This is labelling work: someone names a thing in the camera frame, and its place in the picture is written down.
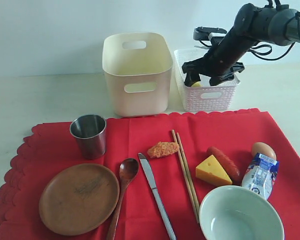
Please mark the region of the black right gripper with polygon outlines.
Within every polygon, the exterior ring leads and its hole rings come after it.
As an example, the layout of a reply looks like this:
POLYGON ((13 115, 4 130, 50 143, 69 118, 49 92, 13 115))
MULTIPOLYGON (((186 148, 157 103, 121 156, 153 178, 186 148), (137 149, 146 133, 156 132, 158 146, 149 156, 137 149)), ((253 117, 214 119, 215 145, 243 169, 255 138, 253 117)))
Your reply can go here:
POLYGON ((245 69, 239 59, 248 50, 249 38, 229 31, 218 44, 210 47, 203 57, 183 63, 181 69, 186 74, 184 85, 191 87, 193 83, 200 82, 200 75, 210 77, 211 87, 234 80, 234 73, 245 69))

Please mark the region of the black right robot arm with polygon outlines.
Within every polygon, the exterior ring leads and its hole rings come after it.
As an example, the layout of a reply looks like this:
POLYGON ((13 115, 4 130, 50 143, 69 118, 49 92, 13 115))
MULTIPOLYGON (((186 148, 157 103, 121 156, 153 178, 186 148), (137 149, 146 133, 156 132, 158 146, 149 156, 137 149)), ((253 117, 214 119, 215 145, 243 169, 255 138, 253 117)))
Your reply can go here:
POLYGON ((256 55, 258 43, 289 47, 300 43, 300 11, 278 0, 270 0, 264 7, 247 3, 238 11, 229 31, 197 27, 193 38, 201 43, 210 41, 211 45, 203 57, 183 63, 184 84, 191 87, 200 82, 201 76, 207 76, 210 86, 218 86, 245 69, 239 59, 247 52, 256 55))

